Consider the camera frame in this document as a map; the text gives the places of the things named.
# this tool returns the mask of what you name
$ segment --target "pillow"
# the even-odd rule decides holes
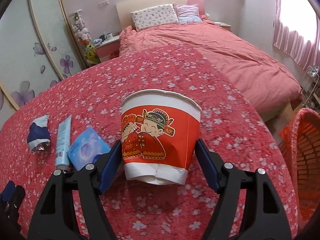
[[[180,24],[184,23],[202,23],[199,17],[199,7],[197,4],[194,5],[178,5],[173,4],[174,10],[178,16]]]
[[[172,4],[158,5],[131,13],[137,32],[165,24],[178,24]]]

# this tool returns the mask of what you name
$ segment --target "floral blanket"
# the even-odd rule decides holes
[[[189,45],[169,45],[104,62],[41,93],[17,111],[0,134],[0,190],[9,180],[22,185],[26,197],[19,223],[27,234],[32,212],[54,171],[58,124],[72,114],[71,142],[93,127],[112,145],[121,137],[121,101],[143,89],[171,90],[202,108],[199,137],[226,162],[255,171],[264,168],[275,185],[292,234],[297,233],[297,207],[284,159],[253,106],[234,85]],[[30,153],[28,128],[50,114],[51,146]],[[127,181],[124,175],[101,196],[104,210],[119,239],[200,239],[218,200],[206,183],[195,157],[184,186],[155,186]],[[244,209],[241,193],[231,235],[238,232]],[[74,206],[80,232],[88,236],[78,194]]]

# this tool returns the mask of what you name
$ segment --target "nightstand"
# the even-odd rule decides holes
[[[119,56],[120,36],[115,36],[111,40],[104,41],[94,48],[101,63],[113,59]]]
[[[214,24],[221,26],[222,28],[226,29],[227,31],[231,32],[231,25],[223,23],[223,22],[215,22],[212,21]]]

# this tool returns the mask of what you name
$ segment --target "paper cup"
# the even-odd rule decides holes
[[[181,94],[147,89],[122,102],[122,157],[128,180],[184,184],[200,126],[200,106]]]

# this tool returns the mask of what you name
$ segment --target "electrical outlet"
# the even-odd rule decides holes
[[[109,4],[109,1],[107,0],[107,1],[104,1],[104,2],[101,2],[101,3],[98,3],[98,7],[101,8],[101,7],[106,6],[108,4]]]

